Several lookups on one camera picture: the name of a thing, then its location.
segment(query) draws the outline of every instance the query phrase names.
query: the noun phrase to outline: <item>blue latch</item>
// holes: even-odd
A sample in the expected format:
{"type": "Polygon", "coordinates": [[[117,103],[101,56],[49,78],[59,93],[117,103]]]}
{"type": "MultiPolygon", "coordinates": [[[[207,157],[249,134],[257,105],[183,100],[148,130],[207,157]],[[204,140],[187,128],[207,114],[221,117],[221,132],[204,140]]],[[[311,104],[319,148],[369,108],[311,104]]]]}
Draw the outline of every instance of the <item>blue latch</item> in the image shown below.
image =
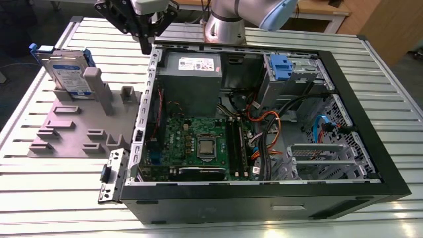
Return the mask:
{"type": "Polygon", "coordinates": [[[271,67],[276,81],[287,81],[292,75],[292,63],[285,55],[271,54],[271,67]]]}
{"type": "Polygon", "coordinates": [[[35,53],[40,52],[40,53],[52,53],[55,51],[55,47],[53,46],[40,46],[40,48],[37,49],[37,44],[31,43],[29,45],[29,52],[32,54],[32,56],[35,57],[35,59],[37,60],[39,65],[41,65],[40,60],[37,58],[37,56],[35,55],[35,53]]]}

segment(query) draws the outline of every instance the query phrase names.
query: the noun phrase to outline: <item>green motherboard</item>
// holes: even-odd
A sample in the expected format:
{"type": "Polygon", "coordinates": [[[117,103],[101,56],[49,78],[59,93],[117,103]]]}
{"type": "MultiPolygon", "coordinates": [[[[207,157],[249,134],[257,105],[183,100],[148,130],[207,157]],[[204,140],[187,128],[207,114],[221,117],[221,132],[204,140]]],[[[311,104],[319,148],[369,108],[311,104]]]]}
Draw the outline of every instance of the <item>green motherboard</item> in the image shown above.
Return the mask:
{"type": "Polygon", "coordinates": [[[147,181],[169,181],[181,167],[224,168],[227,181],[249,180],[244,137],[251,123],[208,118],[168,118],[164,149],[149,153],[149,166],[141,166],[147,181]]]}

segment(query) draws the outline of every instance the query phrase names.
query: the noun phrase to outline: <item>cpu socket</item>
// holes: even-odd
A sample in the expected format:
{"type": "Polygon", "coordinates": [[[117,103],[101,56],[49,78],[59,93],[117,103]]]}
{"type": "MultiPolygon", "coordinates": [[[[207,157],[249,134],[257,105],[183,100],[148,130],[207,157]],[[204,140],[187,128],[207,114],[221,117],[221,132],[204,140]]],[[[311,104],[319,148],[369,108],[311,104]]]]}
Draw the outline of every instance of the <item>cpu socket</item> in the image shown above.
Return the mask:
{"type": "Polygon", "coordinates": [[[197,157],[209,162],[217,157],[216,138],[199,137],[197,138],[197,157]]]}

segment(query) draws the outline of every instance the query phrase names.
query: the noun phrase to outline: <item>blue drive bay latch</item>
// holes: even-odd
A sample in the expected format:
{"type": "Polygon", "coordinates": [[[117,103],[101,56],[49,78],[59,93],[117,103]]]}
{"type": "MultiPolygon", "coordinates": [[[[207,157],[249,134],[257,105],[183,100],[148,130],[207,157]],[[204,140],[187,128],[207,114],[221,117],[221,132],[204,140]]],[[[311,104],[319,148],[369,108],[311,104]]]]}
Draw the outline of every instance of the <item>blue drive bay latch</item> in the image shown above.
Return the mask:
{"type": "Polygon", "coordinates": [[[285,55],[271,54],[271,67],[276,81],[287,81],[292,75],[292,63],[285,55]]]}

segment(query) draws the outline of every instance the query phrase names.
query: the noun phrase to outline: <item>floor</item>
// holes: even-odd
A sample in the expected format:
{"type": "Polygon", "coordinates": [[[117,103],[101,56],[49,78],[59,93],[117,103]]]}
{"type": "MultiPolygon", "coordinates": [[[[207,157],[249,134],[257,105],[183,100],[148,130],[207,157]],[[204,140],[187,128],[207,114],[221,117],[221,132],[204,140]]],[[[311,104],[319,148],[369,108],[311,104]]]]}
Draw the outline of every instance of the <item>floor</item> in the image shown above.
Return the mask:
{"type": "MultiPolygon", "coordinates": [[[[72,16],[99,17],[93,7],[87,4],[61,3],[60,9],[59,12],[55,12],[48,1],[35,1],[33,11],[37,24],[28,29],[32,42],[43,45],[55,45],[72,16]]],[[[196,18],[196,16],[188,14],[183,18],[188,20],[188,18],[196,18]]],[[[4,67],[12,63],[36,63],[36,60],[31,55],[17,58],[8,57],[0,50],[0,73],[8,79],[4,84],[0,84],[0,130],[13,113],[40,68],[36,65],[4,67]]],[[[392,67],[392,71],[418,105],[423,108],[423,60],[418,61],[412,58],[412,54],[407,54],[398,65],[392,67]]]]}

